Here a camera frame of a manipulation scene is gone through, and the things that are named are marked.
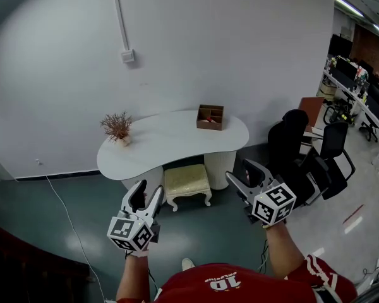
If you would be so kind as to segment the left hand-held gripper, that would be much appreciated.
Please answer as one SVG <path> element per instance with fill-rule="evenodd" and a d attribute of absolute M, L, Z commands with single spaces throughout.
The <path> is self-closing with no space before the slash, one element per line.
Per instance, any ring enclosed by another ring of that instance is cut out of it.
<path fill-rule="evenodd" d="M 120 249 L 133 252 L 147 250 L 150 242 L 158 243 L 160 225 L 157 217 L 164 199 L 164 187 L 159 185 L 147 196 L 147 180 L 134 184 L 123 197 L 121 210 L 111 218 L 107 237 Z"/>

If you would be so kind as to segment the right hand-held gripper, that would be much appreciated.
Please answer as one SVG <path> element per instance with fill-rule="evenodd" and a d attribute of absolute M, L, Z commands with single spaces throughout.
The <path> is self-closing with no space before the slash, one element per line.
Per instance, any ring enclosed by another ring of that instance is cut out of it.
<path fill-rule="evenodd" d="M 263 165 L 250 159 L 242 161 L 248 181 L 245 184 L 232 172 L 226 172 L 226 181 L 247 203 L 244 209 L 254 223 L 261 221 L 269 227 L 286 219 L 296 204 L 297 197 L 283 182 L 275 180 Z"/>

